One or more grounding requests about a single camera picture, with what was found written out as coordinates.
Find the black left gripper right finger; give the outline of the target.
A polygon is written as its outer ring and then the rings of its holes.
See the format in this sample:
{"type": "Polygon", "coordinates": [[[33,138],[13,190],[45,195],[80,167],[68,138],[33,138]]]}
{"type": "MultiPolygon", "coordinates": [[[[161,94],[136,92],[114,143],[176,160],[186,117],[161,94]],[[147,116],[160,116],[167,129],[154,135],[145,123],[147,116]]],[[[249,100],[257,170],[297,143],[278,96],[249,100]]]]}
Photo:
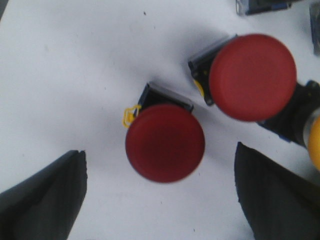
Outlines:
{"type": "Polygon", "coordinates": [[[234,181],[256,240],[318,240],[320,188],[237,143],[234,181]]]}

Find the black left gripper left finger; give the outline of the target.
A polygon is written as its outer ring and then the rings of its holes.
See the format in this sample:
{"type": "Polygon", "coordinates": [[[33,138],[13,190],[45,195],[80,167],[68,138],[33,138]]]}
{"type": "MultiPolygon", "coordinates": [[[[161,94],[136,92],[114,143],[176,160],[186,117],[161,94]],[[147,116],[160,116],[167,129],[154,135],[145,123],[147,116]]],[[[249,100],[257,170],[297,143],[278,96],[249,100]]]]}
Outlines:
{"type": "Polygon", "coordinates": [[[84,151],[70,150],[0,194],[2,240],[66,240],[87,192],[84,151]]]}

